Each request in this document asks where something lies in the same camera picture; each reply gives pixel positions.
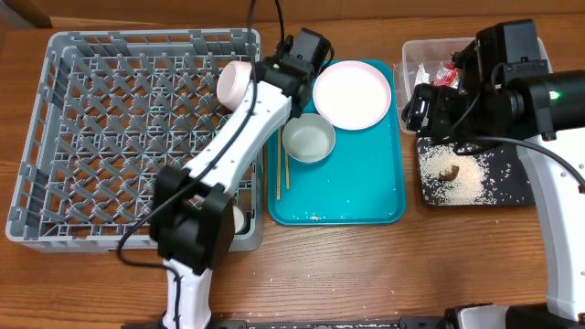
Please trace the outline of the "white paper cup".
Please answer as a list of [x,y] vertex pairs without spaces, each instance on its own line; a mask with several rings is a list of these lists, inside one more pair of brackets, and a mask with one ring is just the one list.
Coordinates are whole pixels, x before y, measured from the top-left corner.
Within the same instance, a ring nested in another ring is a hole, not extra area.
[[233,207],[234,233],[245,234],[249,230],[250,221],[246,214],[238,207]]

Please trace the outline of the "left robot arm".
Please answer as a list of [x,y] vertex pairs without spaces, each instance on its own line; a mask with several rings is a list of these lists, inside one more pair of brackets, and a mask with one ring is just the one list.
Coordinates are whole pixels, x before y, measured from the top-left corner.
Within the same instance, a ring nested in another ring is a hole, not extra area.
[[231,61],[216,88],[228,121],[183,168],[157,174],[149,234],[168,279],[162,327],[208,327],[212,271],[238,231],[234,190],[269,137],[301,115],[330,50],[329,40],[304,28],[260,62]]

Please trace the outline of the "red snack wrapper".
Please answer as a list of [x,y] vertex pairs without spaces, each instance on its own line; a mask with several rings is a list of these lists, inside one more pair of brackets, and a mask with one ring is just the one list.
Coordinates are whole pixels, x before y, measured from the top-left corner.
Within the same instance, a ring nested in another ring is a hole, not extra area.
[[441,66],[432,81],[432,85],[436,87],[446,86],[457,89],[458,84],[458,69],[455,68],[453,64],[445,64],[444,66]]

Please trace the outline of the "grey round bowl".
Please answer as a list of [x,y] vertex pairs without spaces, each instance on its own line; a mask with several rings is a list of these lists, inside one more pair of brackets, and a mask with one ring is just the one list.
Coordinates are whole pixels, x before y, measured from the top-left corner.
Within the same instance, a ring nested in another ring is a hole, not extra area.
[[319,114],[305,113],[290,119],[282,132],[283,147],[296,161],[313,164],[324,160],[334,149],[334,126]]

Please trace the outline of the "small pink bowl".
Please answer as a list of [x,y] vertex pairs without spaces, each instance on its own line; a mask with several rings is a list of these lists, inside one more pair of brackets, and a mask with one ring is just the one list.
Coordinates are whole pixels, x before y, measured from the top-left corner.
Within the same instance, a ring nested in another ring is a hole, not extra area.
[[218,79],[217,98],[221,105],[235,111],[243,102],[248,85],[252,65],[244,61],[230,61],[222,70]]

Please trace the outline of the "brown food scrap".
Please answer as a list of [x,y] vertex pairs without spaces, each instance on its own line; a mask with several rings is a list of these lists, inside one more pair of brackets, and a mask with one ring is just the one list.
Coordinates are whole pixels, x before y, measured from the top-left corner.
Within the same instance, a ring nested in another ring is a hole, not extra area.
[[452,165],[450,168],[440,171],[439,178],[446,182],[452,181],[458,176],[459,171],[460,167],[458,165]]

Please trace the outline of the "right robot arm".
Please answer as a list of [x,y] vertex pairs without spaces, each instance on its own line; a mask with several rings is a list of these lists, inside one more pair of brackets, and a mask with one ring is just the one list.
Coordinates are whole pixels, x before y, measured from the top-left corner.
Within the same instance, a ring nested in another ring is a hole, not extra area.
[[581,328],[584,325],[584,73],[553,72],[533,20],[479,31],[452,55],[456,88],[418,85],[401,118],[458,155],[512,144],[524,166],[544,240],[544,303],[449,309],[445,327]]

